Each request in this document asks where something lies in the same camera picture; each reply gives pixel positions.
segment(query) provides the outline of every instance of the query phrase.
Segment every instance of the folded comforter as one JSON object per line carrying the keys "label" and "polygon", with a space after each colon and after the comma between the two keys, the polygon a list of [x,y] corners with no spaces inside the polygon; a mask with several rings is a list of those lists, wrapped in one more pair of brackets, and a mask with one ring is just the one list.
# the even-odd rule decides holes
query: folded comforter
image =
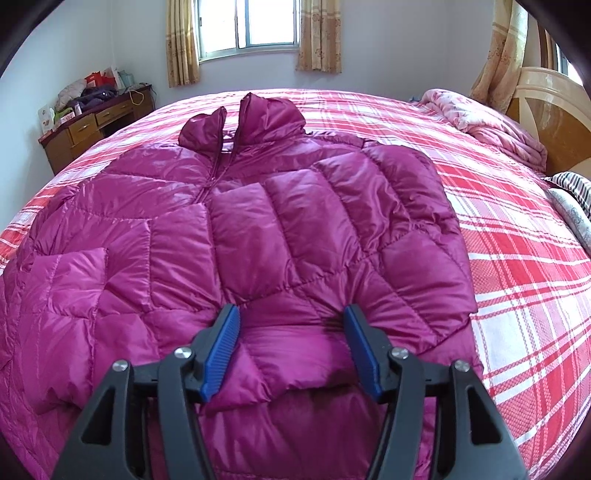
{"label": "folded comforter", "polygon": [[460,132],[498,148],[535,171],[546,171],[546,147],[506,115],[459,93],[441,89],[426,91],[421,103],[440,112]]}
{"label": "folded comforter", "polygon": [[37,480],[114,360],[163,358],[225,303],[241,336],[199,412],[222,479],[365,477],[384,412],[357,386],[350,303],[421,358],[481,371],[466,247],[424,154],[307,135],[291,102],[252,94],[227,151],[225,116],[65,187],[0,277],[0,429]]}

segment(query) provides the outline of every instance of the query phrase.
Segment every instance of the jacket collar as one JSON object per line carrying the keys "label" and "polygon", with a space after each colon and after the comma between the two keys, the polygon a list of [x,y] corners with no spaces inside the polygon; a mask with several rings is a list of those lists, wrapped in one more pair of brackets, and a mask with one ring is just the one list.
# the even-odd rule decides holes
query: jacket collar
{"label": "jacket collar", "polygon": [[[211,115],[192,117],[178,137],[181,147],[218,153],[223,146],[227,111],[220,107]],[[234,149],[305,135],[306,120],[297,107],[284,98],[267,99],[253,93],[240,102]]]}

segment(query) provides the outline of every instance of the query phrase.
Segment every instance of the window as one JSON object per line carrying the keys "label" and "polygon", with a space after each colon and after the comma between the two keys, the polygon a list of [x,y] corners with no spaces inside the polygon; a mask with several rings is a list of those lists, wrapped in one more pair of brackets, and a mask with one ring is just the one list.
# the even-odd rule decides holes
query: window
{"label": "window", "polygon": [[202,60],[294,48],[299,0],[196,0]]}
{"label": "window", "polygon": [[556,53],[558,58],[558,68],[560,73],[564,73],[571,80],[577,82],[579,85],[583,84],[578,72],[574,69],[573,64],[569,62],[560,47],[556,45]]}

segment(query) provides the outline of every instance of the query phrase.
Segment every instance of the curtain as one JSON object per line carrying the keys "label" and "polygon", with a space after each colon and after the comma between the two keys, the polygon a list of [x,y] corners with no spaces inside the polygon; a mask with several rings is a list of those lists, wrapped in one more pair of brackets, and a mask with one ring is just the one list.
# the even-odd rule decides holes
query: curtain
{"label": "curtain", "polygon": [[302,0],[297,69],[342,72],[340,0]]}
{"label": "curtain", "polygon": [[491,49],[470,97],[505,113],[515,93],[527,41],[527,12],[514,0],[495,0]]}
{"label": "curtain", "polygon": [[199,81],[194,0],[167,0],[166,58],[170,87]]}

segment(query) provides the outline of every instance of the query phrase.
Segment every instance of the red and white plaid bedsheet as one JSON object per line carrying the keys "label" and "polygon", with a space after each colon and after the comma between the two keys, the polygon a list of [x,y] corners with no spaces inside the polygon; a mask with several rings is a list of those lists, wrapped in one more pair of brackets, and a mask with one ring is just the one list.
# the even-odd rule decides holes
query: red and white plaid bedsheet
{"label": "red and white plaid bedsheet", "polygon": [[[591,260],[527,167],[453,128],[426,106],[368,95],[265,90],[291,99],[308,130],[338,130],[416,148],[433,159],[467,243],[479,311],[472,326],[485,385],[532,478],[564,453],[591,398]],[[246,92],[166,106],[101,141],[60,173],[0,236],[0,273],[37,213],[64,185],[97,174],[122,152],[177,141],[197,113],[228,109],[236,128]]]}

